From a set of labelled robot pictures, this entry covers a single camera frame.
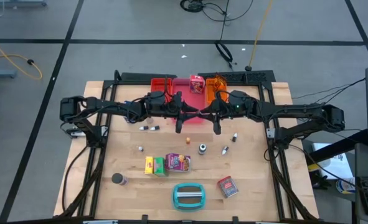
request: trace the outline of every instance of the wooden table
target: wooden table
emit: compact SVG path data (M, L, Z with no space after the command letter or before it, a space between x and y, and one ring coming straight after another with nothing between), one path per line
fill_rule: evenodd
M88 82L84 96L100 97L102 84ZM228 91L232 90L259 97L257 87L229 86ZM119 85L116 101L132 100L149 91L149 85ZM273 83L273 94L277 105L292 104L287 83ZM295 119L280 119L279 122L282 127L297 124ZM112 117L95 218L140 220L143 214L147 214L150 220L222 221L238 216L240 221L278 221L270 165L263 158L267 142L262 123L246 118L226 119L221 122L221 135L215 135L212 123L206 120L202 124L185 123L181 134L175 133L175 124L170 119L154 118L153 124L160 125L160 130L140 131L138 128L146 125L145 122L128 124L121 116ZM238 133L237 142L230 140L234 133ZM190 137L190 145L186 144L186 137ZM197 153L202 143L207 145L203 156ZM298 140L292 144L301 147ZM84 145L85 138L72 141L67 166ZM138 151L138 146L143 146L144 151ZM229 152L222 156L224 146L229 146ZM67 205L82 188L88 152L76 161L69 173ZM191 172L170 172L166 178L144 174L145 156L164 157L170 152L190 155ZM286 159L293 191L310 213L318 217L304 154L290 147L286 150ZM128 177L128 185L120 186L111 181L117 172ZM217 181L228 175L234 179L239 193L224 198L217 188ZM172 188L183 182L197 182L204 186L207 200L203 210L178 212L172 207ZM289 218L287 197L283 189L281 191L285 217ZM91 197L92 190L87 195L84 214L88 214ZM62 185L55 207L56 215L62 213L61 198Z

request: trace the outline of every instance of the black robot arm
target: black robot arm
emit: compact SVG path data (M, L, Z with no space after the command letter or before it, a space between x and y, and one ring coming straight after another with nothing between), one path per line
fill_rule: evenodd
M248 118L268 123L273 118L304 118L307 122L292 128L267 129L267 137L273 145L286 149L293 138L306 138L317 131L338 132L345 128L344 113L337 107L325 104L274 105L261 102L242 91L229 94L229 102L216 93L210 106L198 110L182 101L181 92L166 101L166 93L155 91L129 103L99 100L95 97L74 96L60 102L60 119L72 123L83 131L91 146L97 146L101 139L100 127L94 127L87 118L95 113L125 116L131 123L144 121L148 117L174 118L176 132L181 133L182 124L191 118L202 118L213 122L214 133L221 134L220 120Z

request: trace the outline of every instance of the orange bin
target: orange bin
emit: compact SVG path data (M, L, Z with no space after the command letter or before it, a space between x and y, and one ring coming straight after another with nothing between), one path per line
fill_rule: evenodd
M165 78L152 78L151 80L151 91L162 91L164 92ZM167 92L172 95L172 80L167 79ZM171 97L166 93L167 102L170 102Z
M208 78L206 80L206 100L207 100L207 105L210 105L211 102L215 99L215 92L217 91L214 87L215 84L215 78ZM219 88L219 90L225 90L227 91L227 86L222 86ZM221 94L221 99L223 99L224 101L227 101L228 99L228 94L227 93L220 93Z

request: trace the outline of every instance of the yellow cable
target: yellow cable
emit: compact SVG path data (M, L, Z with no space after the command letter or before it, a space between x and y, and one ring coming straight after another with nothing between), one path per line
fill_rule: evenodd
M250 62L248 63L248 66L251 67L252 66L252 63L253 63L253 59L254 59L254 55L256 53L256 48L257 48L257 40L261 34L261 31L263 30L263 26L264 26L264 22L265 20L267 19L267 16L268 16L268 13L270 12L270 9L271 9L271 6L272 6L272 2L273 0L270 0L270 2L268 3L268 7L267 9L265 10L264 12L264 18L263 20L261 21L261 24L260 24L260 28L258 28L258 31L257 31L257 35L256 35L256 39L254 40L254 46L253 46L253 51L252 51L252 57L250 58Z
M1 57L6 58L11 64L13 64L19 71L21 71L23 74L27 75L28 77L35 79L35 80L40 80L42 79L42 72L40 70L40 68L33 62L31 65L33 65L35 67L35 69L37 69L37 71L40 74L40 77L35 77L33 75L28 74L27 72L25 72L23 69L21 69L18 65L16 65L9 57L19 57L19 58L23 58L24 60L28 61L29 59L21 56L21 55L17 55L17 54L5 54L4 51L2 51L2 49L0 48L0 52L2 53L2 55L0 55Z

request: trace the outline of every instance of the gray floor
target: gray floor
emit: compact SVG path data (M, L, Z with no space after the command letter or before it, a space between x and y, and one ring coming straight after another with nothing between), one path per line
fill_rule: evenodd
M77 0L49 1L47 8L6 9L0 18L0 39L64 39ZM213 1L221 6L223 0ZM221 23L202 13L183 11L179 0L85 0L73 39L217 39ZM231 1L229 11L240 14L249 1ZM368 35L368 0L352 0ZM225 28L224 38L255 38L267 0L255 0L243 18ZM342 0L276 0L265 23L262 40L345 40L362 41L349 10ZM41 81L19 73L15 79L0 79L0 212L34 125L62 44L0 44L9 54L33 58L42 69ZM229 45L243 70L252 45ZM25 62L16 60L27 68ZM274 70L277 81L288 82L292 96L300 96L351 83L364 76L368 67L365 47L259 45L254 70ZM0 68L12 68L0 59ZM213 45L70 44L31 159L18 191L9 221L52 216L62 180L70 139L59 129L59 101L80 95L90 80L111 79L113 71L173 73L225 72L229 68ZM36 75L34 69L28 70ZM319 96L295 100L311 103ZM366 127L365 86L360 83L332 100L345 111L349 129ZM343 136L352 131L344 131ZM317 133L312 141L334 142L339 136ZM351 204L316 193L321 218L351 222Z

